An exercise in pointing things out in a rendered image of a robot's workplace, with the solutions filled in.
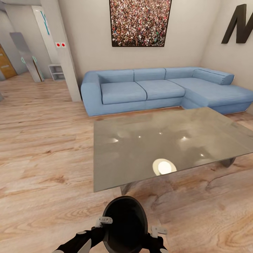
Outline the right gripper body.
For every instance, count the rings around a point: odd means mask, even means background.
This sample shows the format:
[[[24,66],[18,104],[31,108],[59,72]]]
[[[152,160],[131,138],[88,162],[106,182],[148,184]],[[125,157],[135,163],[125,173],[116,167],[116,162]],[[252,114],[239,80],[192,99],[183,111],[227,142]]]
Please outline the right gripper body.
[[[163,238],[158,236],[158,238],[153,238],[150,234],[142,233],[141,246],[142,248],[149,249],[151,252],[151,247],[154,243],[159,243],[163,246]]]

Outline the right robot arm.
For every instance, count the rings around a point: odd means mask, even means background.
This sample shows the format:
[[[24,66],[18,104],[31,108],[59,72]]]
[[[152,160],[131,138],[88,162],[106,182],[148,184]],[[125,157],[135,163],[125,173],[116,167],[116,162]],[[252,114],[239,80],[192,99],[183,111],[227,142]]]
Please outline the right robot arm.
[[[152,233],[144,234],[138,232],[138,241],[141,242],[142,248],[149,249],[150,253],[170,253],[163,245],[163,238],[159,234],[168,234],[165,227],[153,226]]]

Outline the cauldron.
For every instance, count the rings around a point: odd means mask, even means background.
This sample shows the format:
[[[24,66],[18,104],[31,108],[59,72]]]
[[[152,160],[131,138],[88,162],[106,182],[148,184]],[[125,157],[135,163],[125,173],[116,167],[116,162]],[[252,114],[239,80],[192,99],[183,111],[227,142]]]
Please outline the cauldron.
[[[148,234],[148,221],[140,202],[132,196],[120,196],[112,200],[104,210],[103,217],[113,219],[110,240],[104,241],[109,253],[139,253],[142,249],[138,232]]]

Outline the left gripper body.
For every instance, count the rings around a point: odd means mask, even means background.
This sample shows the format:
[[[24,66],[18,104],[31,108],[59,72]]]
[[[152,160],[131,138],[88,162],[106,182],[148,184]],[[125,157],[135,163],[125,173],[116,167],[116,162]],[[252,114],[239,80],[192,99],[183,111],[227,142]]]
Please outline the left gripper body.
[[[110,227],[103,227],[103,228],[92,227],[91,230],[95,231],[97,234],[96,245],[102,241],[108,242],[110,240]]]

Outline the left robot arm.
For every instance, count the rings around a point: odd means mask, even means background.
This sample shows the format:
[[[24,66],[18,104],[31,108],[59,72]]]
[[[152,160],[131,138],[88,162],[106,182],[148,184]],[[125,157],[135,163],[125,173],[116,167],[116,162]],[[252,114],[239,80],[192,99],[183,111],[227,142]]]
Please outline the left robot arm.
[[[110,227],[103,227],[102,224],[112,224],[110,217],[97,217],[95,227],[91,231],[78,232],[75,238],[60,245],[52,253],[89,253],[90,249],[102,241],[110,240]]]

